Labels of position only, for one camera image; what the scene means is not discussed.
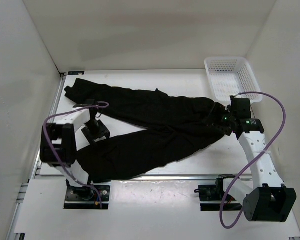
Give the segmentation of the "black trousers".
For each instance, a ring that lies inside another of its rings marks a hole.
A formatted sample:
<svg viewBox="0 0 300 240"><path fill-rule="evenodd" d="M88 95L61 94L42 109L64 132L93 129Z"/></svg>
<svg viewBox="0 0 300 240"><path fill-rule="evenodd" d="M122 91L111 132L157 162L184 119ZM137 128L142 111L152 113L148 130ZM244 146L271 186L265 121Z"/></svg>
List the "black trousers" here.
<svg viewBox="0 0 300 240"><path fill-rule="evenodd" d="M159 90L132 90L78 78L65 88L77 104L107 102L102 113L142 127L77 152L77 161L95 183L127 180L183 160L223 138L205 124L214 101L206 97L169 96Z"/></svg>

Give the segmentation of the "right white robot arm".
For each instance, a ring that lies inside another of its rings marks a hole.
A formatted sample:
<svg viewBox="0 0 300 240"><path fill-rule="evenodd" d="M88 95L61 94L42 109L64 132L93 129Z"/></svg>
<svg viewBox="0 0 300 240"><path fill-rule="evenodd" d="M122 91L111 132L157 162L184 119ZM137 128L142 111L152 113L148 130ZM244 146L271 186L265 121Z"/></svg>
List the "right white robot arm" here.
<svg viewBox="0 0 300 240"><path fill-rule="evenodd" d="M218 123L226 135L236 135L248 162L235 177L223 178L215 186L214 193L221 200L219 216L231 196L241 204L239 213L249 222L286 222L297 194L286 187L273 164L261 121L227 113Z"/></svg>

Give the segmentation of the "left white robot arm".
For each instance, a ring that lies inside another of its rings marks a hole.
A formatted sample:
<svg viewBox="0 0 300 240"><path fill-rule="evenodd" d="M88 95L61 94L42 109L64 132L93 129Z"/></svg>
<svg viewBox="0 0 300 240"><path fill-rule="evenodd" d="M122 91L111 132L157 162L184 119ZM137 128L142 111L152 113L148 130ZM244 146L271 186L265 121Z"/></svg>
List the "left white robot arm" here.
<svg viewBox="0 0 300 240"><path fill-rule="evenodd" d="M64 175L71 187L78 188L83 200L93 198L95 188L77 160L76 133L81 131L91 146L109 139L110 131L97 119L101 116L98 112L96 107L75 107L48 117L42 126L40 160Z"/></svg>

